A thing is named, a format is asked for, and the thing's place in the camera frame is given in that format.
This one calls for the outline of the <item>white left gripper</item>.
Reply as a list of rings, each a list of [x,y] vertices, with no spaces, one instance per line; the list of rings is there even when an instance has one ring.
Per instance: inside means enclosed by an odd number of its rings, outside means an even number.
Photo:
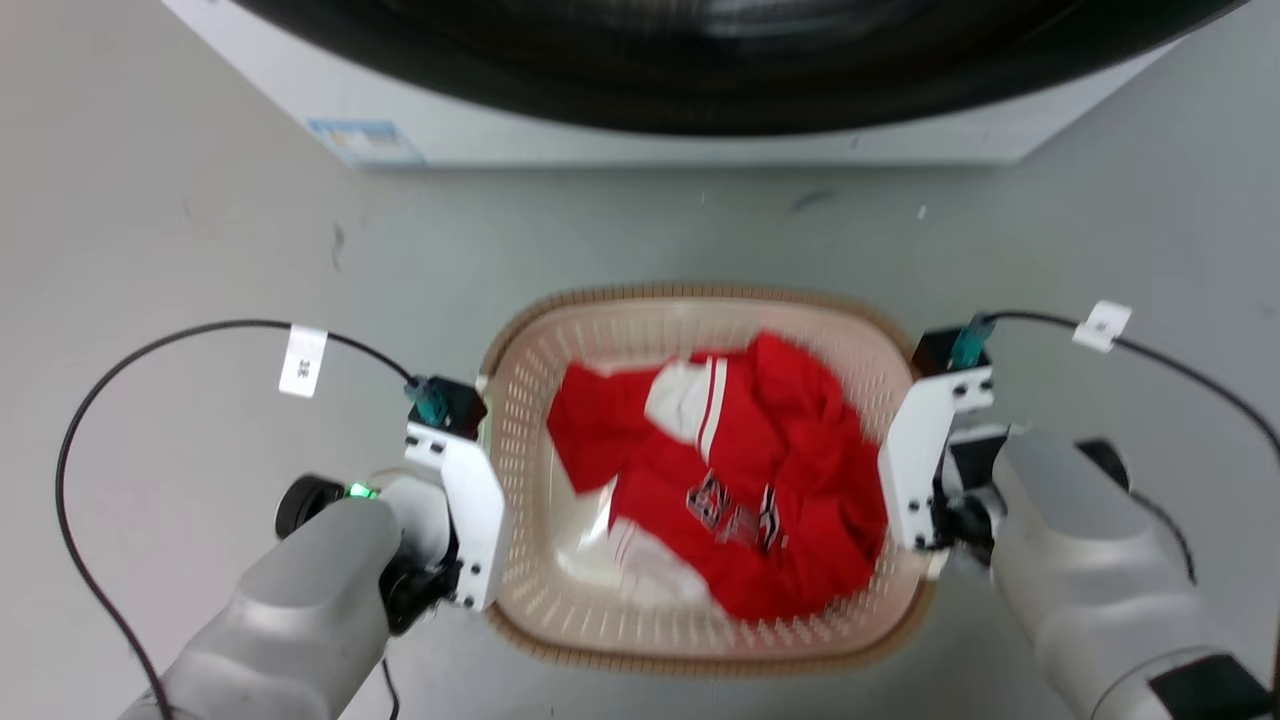
[[[416,421],[407,425],[404,459],[442,480],[463,568],[453,605],[475,612],[497,601],[508,560],[508,502],[486,450],[472,439]]]

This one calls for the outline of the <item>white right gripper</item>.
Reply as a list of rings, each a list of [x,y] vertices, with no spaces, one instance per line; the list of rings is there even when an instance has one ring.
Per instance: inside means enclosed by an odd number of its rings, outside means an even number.
[[[934,542],[934,478],[956,486],[951,445],[995,437],[975,416],[995,405],[993,368],[974,366],[915,380],[879,445],[878,473],[890,534],[905,548],[928,552]]]

